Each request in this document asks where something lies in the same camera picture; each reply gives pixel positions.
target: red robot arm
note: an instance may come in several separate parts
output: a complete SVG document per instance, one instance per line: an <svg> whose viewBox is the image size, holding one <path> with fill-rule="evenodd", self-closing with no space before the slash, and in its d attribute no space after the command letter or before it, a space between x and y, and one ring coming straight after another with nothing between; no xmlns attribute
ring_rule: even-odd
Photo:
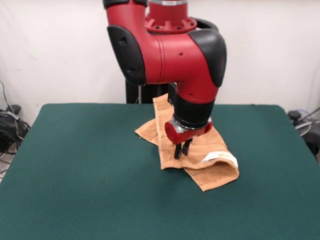
<svg viewBox="0 0 320 240"><path fill-rule="evenodd" d="M165 125L168 138L181 148L181 143L188 140L189 143L192 137L208 132L226 68L223 37L216 29L190 31L197 26L197 21L191 18L182 20L182 26L175 26L174 11L163 12L172 21L165 21L160 13L145 19L147 0L104 0L103 3L109 38L126 79L136 85L177 84L174 115ZM177 9L186 11L182 6Z"/></svg>

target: green table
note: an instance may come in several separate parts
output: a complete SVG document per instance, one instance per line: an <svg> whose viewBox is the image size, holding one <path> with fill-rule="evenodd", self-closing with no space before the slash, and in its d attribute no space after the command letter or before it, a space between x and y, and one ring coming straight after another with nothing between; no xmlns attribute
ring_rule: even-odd
<svg viewBox="0 0 320 240"><path fill-rule="evenodd" d="M153 117L152 105L44 106L0 184L0 239L320 238L320 168L280 107L215 107L240 177L204 193L134 134Z"/></svg>

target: towel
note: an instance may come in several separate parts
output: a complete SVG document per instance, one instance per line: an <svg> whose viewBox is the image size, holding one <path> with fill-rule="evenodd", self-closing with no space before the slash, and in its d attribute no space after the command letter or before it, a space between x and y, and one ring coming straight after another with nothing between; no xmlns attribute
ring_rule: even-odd
<svg viewBox="0 0 320 240"><path fill-rule="evenodd" d="M193 138L188 156L182 154L181 159L174 158L176 146L165 132L165 123L172 118L174 108L167 99L168 94L154 98L155 119L135 131L159 147L161 169L184 169L202 191L238 179L240 173L237 159L228 151L226 143L214 127L207 134Z"/></svg>

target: white wall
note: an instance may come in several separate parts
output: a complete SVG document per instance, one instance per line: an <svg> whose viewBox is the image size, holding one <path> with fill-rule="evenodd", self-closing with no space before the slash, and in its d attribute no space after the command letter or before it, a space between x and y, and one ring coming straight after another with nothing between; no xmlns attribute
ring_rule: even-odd
<svg viewBox="0 0 320 240"><path fill-rule="evenodd" d="M189 12L227 42L218 103L320 105L320 1L189 0ZM106 26L102 0L0 0L0 77L28 122L46 103L125 102Z"/></svg>

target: towel label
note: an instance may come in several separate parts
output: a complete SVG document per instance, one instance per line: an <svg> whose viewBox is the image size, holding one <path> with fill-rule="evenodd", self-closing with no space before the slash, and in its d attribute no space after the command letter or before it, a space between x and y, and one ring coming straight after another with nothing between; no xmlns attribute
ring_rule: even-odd
<svg viewBox="0 0 320 240"><path fill-rule="evenodd" d="M214 159L226 159L231 162L238 168L238 161L230 152L227 151L212 151L210 152L202 161L201 163L206 163Z"/></svg>

